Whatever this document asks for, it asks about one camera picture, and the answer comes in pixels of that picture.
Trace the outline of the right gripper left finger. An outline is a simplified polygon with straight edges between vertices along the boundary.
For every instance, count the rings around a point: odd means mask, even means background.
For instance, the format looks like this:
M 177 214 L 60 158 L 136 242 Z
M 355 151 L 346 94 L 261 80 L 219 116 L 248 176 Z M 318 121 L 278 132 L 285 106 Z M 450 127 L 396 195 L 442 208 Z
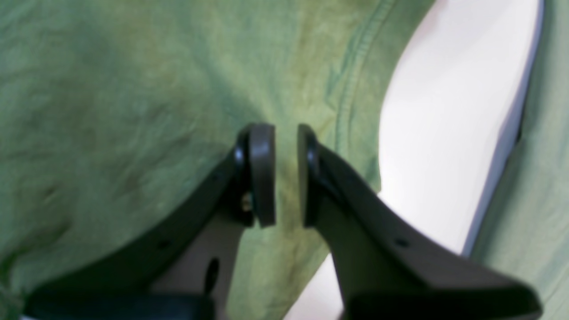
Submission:
M 168 217 L 118 251 L 49 281 L 37 320 L 225 320 L 240 238 L 276 223 L 276 129 L 247 125 L 228 155 Z

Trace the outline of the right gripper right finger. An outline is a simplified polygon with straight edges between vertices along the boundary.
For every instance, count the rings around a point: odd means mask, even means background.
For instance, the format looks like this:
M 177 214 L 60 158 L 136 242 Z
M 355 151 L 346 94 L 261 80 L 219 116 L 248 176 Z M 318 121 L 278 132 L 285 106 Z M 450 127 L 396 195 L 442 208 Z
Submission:
M 343 320 L 537 320 L 537 293 L 438 245 L 386 206 L 340 156 L 297 129 L 305 226 L 323 237 Z

